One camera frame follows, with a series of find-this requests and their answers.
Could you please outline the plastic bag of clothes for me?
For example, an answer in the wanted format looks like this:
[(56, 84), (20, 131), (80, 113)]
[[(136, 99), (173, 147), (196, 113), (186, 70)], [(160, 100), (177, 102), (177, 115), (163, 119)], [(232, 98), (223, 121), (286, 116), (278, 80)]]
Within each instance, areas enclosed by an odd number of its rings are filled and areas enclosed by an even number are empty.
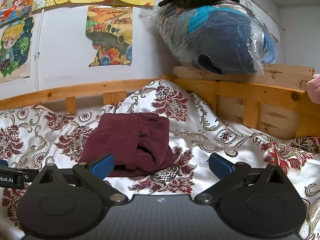
[(167, 4), (143, 9), (140, 17), (156, 26), (183, 66), (216, 74), (263, 74), (274, 63), (276, 43), (267, 26), (247, 7), (232, 1), (185, 9)]

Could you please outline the pink sleeve of person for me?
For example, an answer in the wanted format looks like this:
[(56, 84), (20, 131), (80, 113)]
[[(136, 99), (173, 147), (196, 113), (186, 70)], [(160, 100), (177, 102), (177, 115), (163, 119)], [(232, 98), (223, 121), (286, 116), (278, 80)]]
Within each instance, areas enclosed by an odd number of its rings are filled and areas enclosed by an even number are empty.
[(315, 74), (307, 83), (307, 94), (315, 104), (320, 104), (320, 74)]

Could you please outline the floral white bedspread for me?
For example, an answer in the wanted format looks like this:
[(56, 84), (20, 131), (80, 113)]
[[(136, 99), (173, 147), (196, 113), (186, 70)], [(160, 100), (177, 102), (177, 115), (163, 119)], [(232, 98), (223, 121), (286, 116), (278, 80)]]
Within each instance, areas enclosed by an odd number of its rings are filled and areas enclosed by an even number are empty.
[(199, 93), (167, 80), (145, 83), (127, 98), (85, 113), (55, 113), (41, 105), (1, 109), (1, 159), (10, 167), (40, 170), (49, 163), (75, 165), (104, 114), (151, 112), (170, 122), (174, 162), (152, 175), (109, 177), (105, 182), (128, 197), (134, 194), (197, 195), (217, 182), (208, 167), (216, 153), (253, 167), (278, 164), (306, 205), (302, 239), (319, 239), (319, 119), (308, 117), (283, 135), (252, 129), (214, 113)]

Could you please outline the wooden bed frame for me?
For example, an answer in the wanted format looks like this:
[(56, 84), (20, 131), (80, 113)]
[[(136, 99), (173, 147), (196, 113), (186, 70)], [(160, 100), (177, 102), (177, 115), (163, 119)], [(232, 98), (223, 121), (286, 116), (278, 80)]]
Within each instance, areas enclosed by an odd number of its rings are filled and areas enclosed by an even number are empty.
[[(312, 67), (265, 64), (264, 75), (218, 75), (186, 67), (175, 67), (163, 75), (208, 103), (219, 117), (265, 131), (280, 139), (319, 136), (319, 105), (308, 97), (306, 85)], [(1, 100), (1, 109), (64, 100), (68, 112), (76, 113), (76, 98), (100, 95), (114, 104), (128, 92), (147, 85), (149, 79), (105, 81), (50, 88)]]

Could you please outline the maroon garment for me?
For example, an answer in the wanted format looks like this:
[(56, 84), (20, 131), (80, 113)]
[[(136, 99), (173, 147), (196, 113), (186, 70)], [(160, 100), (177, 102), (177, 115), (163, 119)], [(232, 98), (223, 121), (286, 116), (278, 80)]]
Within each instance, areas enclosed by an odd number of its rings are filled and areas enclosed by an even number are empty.
[(114, 170), (109, 177), (154, 174), (174, 162), (169, 127), (169, 119), (155, 113), (104, 114), (84, 143), (79, 161), (92, 163), (111, 154)]

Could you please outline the landscape flower wall drawing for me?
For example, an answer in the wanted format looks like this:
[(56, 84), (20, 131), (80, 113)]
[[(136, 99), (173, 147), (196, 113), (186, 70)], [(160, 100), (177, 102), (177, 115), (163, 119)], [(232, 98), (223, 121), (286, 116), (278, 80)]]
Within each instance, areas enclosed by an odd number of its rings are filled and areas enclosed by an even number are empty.
[(88, 6), (86, 36), (95, 49), (91, 67), (131, 63), (132, 13), (132, 7)]

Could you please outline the white wall conduit pipe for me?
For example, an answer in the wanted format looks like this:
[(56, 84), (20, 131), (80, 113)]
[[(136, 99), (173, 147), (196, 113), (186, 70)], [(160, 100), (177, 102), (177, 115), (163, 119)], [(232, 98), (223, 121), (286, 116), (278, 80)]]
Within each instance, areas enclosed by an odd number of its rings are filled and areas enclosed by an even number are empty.
[(40, 90), (39, 85), (39, 57), (40, 57), (40, 42), (41, 42), (41, 31), (42, 31), (42, 24), (43, 24), (43, 18), (44, 18), (44, 9), (41, 10), (40, 14), (40, 21), (39, 21), (39, 27), (37, 30), (37, 39), (36, 39), (36, 51), (35, 51), (35, 90)]

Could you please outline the blond child wall drawing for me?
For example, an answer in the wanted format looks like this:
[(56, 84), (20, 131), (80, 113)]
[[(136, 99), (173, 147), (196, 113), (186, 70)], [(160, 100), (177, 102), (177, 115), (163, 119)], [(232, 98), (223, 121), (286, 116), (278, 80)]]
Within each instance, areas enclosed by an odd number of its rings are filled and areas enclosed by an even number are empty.
[(7, 25), (1, 35), (1, 83), (30, 76), (30, 52), (34, 28), (30, 16)]

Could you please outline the red-haired girl wall drawing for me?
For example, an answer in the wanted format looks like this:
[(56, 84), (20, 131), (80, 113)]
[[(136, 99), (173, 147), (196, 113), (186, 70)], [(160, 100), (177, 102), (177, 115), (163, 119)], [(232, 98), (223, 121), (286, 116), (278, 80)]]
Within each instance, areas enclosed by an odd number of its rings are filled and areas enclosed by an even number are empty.
[(1, 4), (1, 25), (16, 20), (31, 11), (34, 0), (3, 0)]

